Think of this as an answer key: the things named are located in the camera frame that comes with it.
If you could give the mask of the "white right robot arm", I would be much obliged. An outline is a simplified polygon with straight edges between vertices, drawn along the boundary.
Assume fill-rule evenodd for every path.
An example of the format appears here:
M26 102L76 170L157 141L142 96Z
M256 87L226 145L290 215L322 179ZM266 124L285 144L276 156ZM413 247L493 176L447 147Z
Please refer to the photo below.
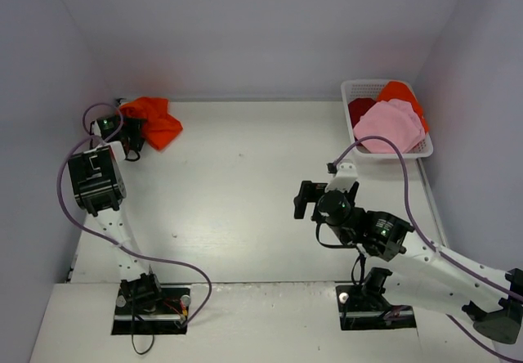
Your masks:
M325 183L303 181L293 200L302 219L313 204L311 220L336 236L331 249L355 249L379 264L355 291L371 307L409 305L455 316L482 336L512 345L522 327L522 272L503 271L472 261L429 239L407 221L355 205L359 185L330 190Z

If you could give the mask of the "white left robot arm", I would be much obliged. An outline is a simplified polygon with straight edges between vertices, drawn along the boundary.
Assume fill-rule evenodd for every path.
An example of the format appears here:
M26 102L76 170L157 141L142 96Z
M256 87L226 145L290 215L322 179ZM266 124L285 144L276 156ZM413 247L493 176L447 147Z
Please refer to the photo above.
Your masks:
M113 115L97 119L92 130L92 148L75 151L67 169L77 205L93 217L94 235L110 244L119 273L120 307L151 314L163 305L162 287L128 226L123 201L127 192L119 163L127 158L128 141L121 136L124 119Z

